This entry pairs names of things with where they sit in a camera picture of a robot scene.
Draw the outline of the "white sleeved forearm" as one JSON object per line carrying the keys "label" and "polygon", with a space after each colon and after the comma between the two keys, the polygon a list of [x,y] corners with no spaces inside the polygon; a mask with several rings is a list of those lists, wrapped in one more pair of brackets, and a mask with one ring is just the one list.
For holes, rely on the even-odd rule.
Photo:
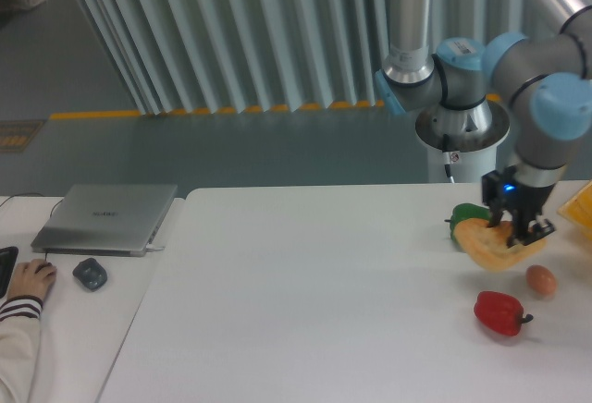
{"label": "white sleeved forearm", "polygon": [[41,341],[43,302],[33,296],[1,306],[1,401],[28,402]]}

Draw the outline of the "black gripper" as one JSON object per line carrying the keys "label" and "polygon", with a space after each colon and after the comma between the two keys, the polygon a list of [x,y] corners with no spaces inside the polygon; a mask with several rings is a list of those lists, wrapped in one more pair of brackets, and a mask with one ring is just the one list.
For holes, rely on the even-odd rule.
{"label": "black gripper", "polygon": [[481,177],[482,203],[489,209],[488,227],[500,224],[505,212],[512,215],[512,231],[507,237],[509,248],[529,246],[555,232],[542,216],[543,206],[561,179],[561,169],[532,165],[508,165]]}

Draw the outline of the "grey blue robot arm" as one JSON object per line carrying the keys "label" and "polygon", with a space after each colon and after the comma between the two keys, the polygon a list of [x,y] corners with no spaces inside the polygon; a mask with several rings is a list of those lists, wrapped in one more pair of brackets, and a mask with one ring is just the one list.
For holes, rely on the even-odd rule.
{"label": "grey blue robot arm", "polygon": [[481,179],[489,225],[512,218],[506,243],[554,231],[543,208],[591,126],[591,0],[530,0],[553,38],[506,32],[488,44],[451,38],[428,45],[430,0],[389,0],[388,55],[376,88],[395,114],[419,110],[417,136],[443,164],[464,144],[495,145],[509,116],[521,126],[512,159]]}

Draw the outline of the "person's bare hand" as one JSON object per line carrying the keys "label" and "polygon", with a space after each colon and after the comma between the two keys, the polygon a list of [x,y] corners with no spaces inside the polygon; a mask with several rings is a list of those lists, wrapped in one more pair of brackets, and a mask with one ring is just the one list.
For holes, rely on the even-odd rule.
{"label": "person's bare hand", "polygon": [[34,259],[28,263],[19,263],[15,267],[6,297],[8,299],[29,297],[44,303],[51,287],[46,291],[39,289],[35,279],[36,268],[44,263],[48,262],[43,259]]}

